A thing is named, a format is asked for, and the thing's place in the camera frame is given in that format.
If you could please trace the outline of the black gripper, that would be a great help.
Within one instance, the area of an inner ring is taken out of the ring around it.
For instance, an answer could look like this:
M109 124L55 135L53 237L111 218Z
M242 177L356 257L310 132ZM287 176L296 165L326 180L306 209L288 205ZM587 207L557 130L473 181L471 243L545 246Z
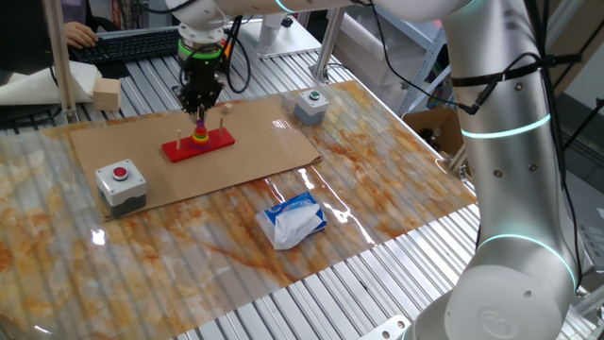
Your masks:
M225 87L216 75L219 65L218 58L186 58L181 61L181 85L176 85L173 92L182 111L188 114L192 122L199 120L197 96L201 96L201 121L205 122L207 112L214 107Z

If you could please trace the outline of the person bare hand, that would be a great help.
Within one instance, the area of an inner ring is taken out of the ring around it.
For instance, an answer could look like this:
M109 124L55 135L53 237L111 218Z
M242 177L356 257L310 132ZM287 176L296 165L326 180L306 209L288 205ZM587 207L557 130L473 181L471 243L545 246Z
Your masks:
M66 23L64 29L66 42L73 48L95 47L98 42L96 34L88 26L79 22Z

